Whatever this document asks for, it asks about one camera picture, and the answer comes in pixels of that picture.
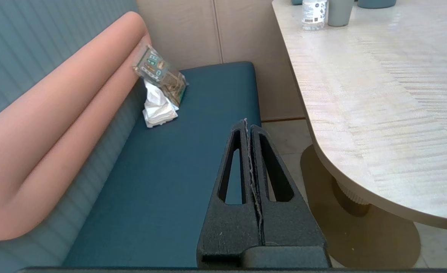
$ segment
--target plastic bottle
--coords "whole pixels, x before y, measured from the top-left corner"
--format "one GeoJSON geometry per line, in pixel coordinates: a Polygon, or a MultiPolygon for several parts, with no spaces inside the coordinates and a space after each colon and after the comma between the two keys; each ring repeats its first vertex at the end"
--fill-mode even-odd
{"type": "Polygon", "coordinates": [[[319,30],[324,27],[327,0],[303,0],[303,29],[319,30]]]}

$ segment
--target beige wall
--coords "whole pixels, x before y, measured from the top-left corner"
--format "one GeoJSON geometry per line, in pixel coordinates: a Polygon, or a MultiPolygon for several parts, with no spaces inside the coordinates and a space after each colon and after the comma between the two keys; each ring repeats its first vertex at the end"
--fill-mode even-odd
{"type": "Polygon", "coordinates": [[[272,0],[137,0],[154,47],[180,69],[255,66],[263,121],[303,118],[272,0]]]}

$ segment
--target teal wall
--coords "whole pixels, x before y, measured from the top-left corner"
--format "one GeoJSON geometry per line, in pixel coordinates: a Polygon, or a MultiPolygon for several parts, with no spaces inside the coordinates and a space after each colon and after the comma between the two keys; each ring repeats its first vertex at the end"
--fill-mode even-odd
{"type": "MultiPolygon", "coordinates": [[[[134,0],[0,0],[0,111],[127,11],[137,12],[134,0]]],[[[62,264],[141,106],[133,90],[52,214],[0,242],[0,273],[62,264]]]]}

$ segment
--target crumpled tissue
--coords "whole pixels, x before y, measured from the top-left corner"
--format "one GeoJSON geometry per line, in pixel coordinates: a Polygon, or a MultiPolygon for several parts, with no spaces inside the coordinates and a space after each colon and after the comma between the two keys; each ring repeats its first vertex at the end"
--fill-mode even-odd
{"type": "Polygon", "coordinates": [[[179,108],[166,98],[157,86],[146,80],[144,80],[144,84],[148,90],[144,110],[142,111],[146,126],[148,128],[160,126],[176,118],[178,116],[176,111],[179,108]]]}

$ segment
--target floor tile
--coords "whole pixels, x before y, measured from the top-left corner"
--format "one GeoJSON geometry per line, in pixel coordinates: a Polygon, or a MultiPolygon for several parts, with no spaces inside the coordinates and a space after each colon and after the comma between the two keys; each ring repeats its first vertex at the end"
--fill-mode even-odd
{"type": "MultiPolygon", "coordinates": [[[[333,259],[332,256],[330,256],[330,261],[331,261],[331,266],[333,266],[333,268],[345,268],[345,266],[343,266],[342,264],[340,264],[338,261],[336,261],[335,259],[333,259]]],[[[426,262],[424,261],[423,256],[419,256],[419,259],[417,260],[416,265],[414,266],[414,268],[428,268],[428,265],[426,264],[426,262]]]]}
{"type": "Polygon", "coordinates": [[[416,265],[414,268],[428,268],[428,264],[426,263],[424,257],[422,255],[419,256],[419,259],[417,259],[416,265]]]}
{"type": "Polygon", "coordinates": [[[276,202],[276,195],[274,195],[274,190],[272,189],[269,173],[267,173],[267,187],[269,188],[269,200],[276,202]]]}
{"type": "Polygon", "coordinates": [[[288,168],[294,183],[298,186],[299,192],[305,199],[306,203],[308,203],[305,183],[303,182],[303,173],[301,172],[301,154],[283,154],[281,155],[281,158],[283,159],[284,164],[286,164],[286,168],[288,168]]]}
{"type": "Polygon", "coordinates": [[[331,266],[333,266],[333,268],[345,268],[345,266],[343,266],[342,264],[337,262],[335,259],[333,259],[332,256],[330,256],[330,261],[331,261],[331,266]]]}
{"type": "Polygon", "coordinates": [[[447,268],[447,230],[416,223],[421,255],[429,268],[447,268]]]}
{"type": "Polygon", "coordinates": [[[312,139],[306,121],[277,121],[262,123],[280,154],[301,154],[312,139]]]}

